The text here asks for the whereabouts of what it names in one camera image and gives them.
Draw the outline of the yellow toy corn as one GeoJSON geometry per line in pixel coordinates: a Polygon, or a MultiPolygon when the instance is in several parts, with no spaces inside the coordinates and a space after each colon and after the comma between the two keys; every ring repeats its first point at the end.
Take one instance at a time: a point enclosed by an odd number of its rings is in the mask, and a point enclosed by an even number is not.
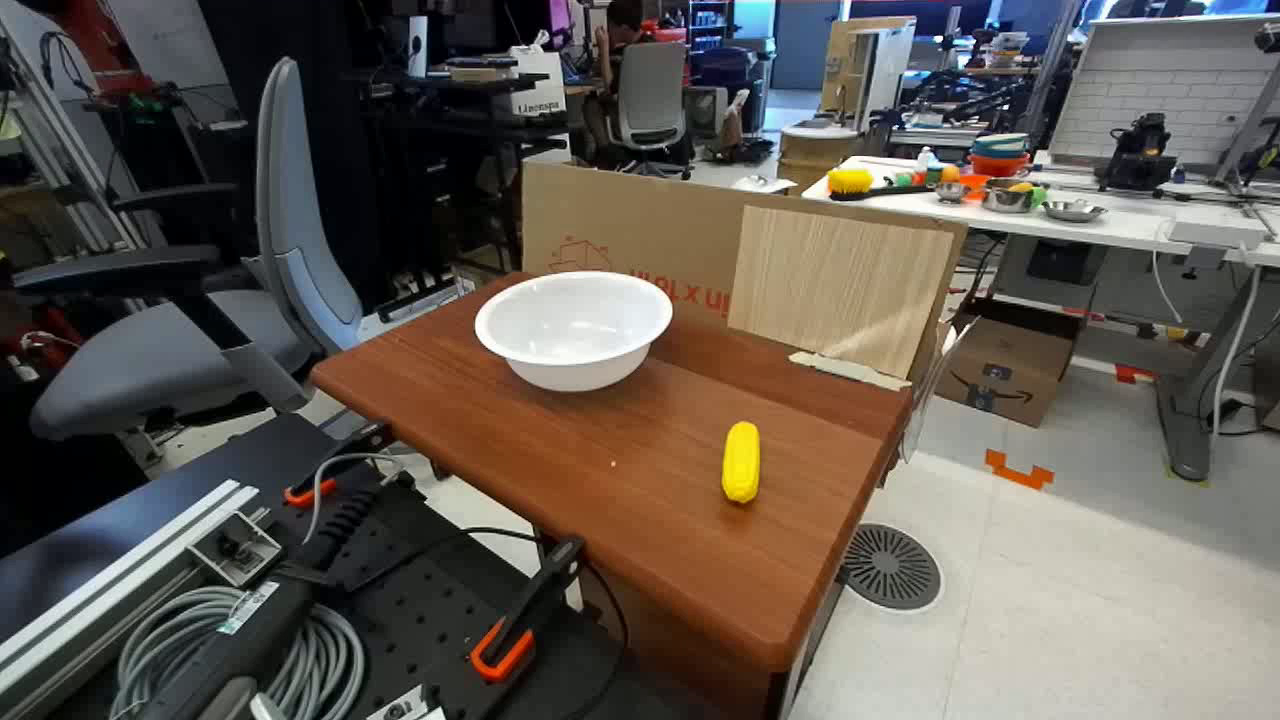
{"type": "Polygon", "coordinates": [[[731,504],[750,504],[758,491],[758,427],[750,421],[734,421],[724,435],[718,491],[731,504]]]}

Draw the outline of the white bowl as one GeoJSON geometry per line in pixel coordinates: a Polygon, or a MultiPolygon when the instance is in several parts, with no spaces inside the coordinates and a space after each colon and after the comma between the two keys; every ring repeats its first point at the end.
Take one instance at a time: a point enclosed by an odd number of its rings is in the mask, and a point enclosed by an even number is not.
{"type": "Polygon", "coordinates": [[[629,274],[546,274],[487,295],[477,341],[523,385],[600,392],[629,381],[669,333],[665,287],[629,274]]]}

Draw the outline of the large cardboard box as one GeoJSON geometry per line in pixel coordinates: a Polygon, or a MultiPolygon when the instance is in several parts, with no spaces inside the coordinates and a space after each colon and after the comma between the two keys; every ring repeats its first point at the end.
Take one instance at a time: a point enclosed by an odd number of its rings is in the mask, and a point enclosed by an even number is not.
{"type": "Polygon", "coordinates": [[[523,267],[632,274],[660,286],[680,316],[724,324],[747,205],[775,205],[775,193],[584,163],[523,163],[523,267]]]}

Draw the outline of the brown wooden table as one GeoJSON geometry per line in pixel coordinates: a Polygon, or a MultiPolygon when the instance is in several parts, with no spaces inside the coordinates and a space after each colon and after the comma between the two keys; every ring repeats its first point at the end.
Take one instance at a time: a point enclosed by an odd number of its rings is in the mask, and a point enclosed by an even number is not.
{"type": "Polygon", "coordinates": [[[636,658],[704,692],[712,720],[784,720],[911,400],[704,319],[676,319],[610,389],[541,392],[477,341],[478,305],[335,353],[311,385],[536,534],[575,537],[636,658]],[[750,504],[718,491],[734,421],[758,427],[750,504]]]}

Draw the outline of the light wooden board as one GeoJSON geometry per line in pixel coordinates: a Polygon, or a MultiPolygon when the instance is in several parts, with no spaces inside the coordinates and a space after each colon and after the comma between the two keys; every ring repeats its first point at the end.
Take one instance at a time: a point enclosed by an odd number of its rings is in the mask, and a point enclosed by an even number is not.
{"type": "Polygon", "coordinates": [[[908,389],[955,267],[964,228],[830,205],[747,205],[726,324],[804,366],[908,389]]]}

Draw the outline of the black orange clamp front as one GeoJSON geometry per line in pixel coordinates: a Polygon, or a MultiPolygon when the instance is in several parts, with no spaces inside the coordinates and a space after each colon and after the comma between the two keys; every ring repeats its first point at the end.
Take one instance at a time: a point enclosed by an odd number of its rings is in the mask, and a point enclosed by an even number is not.
{"type": "Polygon", "coordinates": [[[514,599],[487,624],[466,650],[466,669],[484,684],[509,684],[536,658],[541,627],[564,603],[564,588],[575,579],[578,539],[559,539],[541,557],[536,576],[514,599]]]}

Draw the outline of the black orange clamp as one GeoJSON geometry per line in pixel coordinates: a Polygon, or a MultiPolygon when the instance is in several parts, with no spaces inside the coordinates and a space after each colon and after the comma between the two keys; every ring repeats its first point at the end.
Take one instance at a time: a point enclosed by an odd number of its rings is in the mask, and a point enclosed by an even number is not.
{"type": "Polygon", "coordinates": [[[514,599],[487,624],[466,650],[466,669],[484,684],[509,684],[536,658],[541,627],[564,603],[564,588],[575,579],[578,539],[559,539],[541,557],[536,576],[514,599]]]}
{"type": "Polygon", "coordinates": [[[376,461],[390,444],[382,425],[341,441],[311,471],[281,491],[281,501],[297,513],[319,507],[335,489],[346,464],[376,461]]]}

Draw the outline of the round floor drain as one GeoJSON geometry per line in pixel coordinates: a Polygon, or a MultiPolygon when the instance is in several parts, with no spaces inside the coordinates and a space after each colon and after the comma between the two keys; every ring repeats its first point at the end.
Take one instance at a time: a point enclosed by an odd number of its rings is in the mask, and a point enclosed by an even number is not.
{"type": "Polygon", "coordinates": [[[939,595],[935,557],[908,534],[861,523],[838,564],[838,585],[876,607],[916,611],[939,595]]]}

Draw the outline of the black orange clamp rear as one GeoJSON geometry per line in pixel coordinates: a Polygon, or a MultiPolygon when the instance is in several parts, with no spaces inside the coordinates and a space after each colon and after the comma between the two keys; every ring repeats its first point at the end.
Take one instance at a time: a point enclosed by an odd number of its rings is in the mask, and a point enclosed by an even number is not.
{"type": "Polygon", "coordinates": [[[335,489],[346,464],[376,461],[390,444],[382,425],[341,441],[311,471],[281,491],[281,501],[297,513],[319,507],[335,489]]]}

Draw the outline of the small cardboard box on floor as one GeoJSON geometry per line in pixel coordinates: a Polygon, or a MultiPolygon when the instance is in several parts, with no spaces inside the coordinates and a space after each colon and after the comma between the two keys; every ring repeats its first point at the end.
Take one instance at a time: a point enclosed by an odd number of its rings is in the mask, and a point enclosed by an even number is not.
{"type": "Polygon", "coordinates": [[[1075,335],[1075,316],[977,300],[970,324],[948,353],[935,392],[964,409],[1040,427],[1064,385],[1075,335]]]}

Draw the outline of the grey office chair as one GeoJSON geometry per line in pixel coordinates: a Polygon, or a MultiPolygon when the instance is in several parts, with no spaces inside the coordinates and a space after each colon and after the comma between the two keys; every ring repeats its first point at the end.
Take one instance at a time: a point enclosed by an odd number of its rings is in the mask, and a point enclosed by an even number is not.
{"type": "Polygon", "coordinates": [[[265,286],[213,287],[215,245],[74,257],[22,267],[22,295],[112,295],[134,314],[95,330],[42,385],[26,427],[42,441],[107,435],[223,409],[297,413],[319,345],[265,286]]]}

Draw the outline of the white work desk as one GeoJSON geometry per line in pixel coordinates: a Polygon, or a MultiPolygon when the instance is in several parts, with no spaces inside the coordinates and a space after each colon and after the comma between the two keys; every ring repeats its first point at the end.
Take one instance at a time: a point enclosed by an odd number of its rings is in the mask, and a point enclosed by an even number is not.
{"type": "Polygon", "coordinates": [[[830,179],[848,169],[870,169],[876,179],[861,195],[861,209],[951,220],[969,234],[1086,245],[1108,252],[1159,257],[1209,257],[1213,265],[1239,265],[1247,282],[1220,309],[1209,345],[1183,377],[1155,385],[1155,421],[1169,448],[1169,467],[1179,482],[1198,485],[1213,467],[1213,448],[1220,435],[1220,400],[1229,377],[1244,362],[1244,345],[1263,335],[1259,309],[1266,286],[1280,278],[1277,213],[1254,205],[1213,205],[1213,201],[1153,201],[1153,195],[1108,195],[1083,183],[1050,189],[1044,209],[1000,213],[979,205],[942,205],[927,189],[896,189],[903,159],[892,155],[848,155],[817,183],[804,201],[829,201],[830,179]]]}

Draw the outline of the aluminium rail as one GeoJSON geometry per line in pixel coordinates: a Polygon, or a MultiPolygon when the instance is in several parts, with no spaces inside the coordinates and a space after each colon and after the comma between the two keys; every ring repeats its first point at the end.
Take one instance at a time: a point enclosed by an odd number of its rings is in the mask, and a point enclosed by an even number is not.
{"type": "Polygon", "coordinates": [[[0,714],[42,714],[57,689],[92,663],[92,646],[107,639],[112,624],[140,611],[142,599],[169,595],[173,579],[187,570],[203,570],[194,546],[234,519],[252,501],[252,485],[215,485],[64,599],[18,624],[0,646],[0,714]]]}

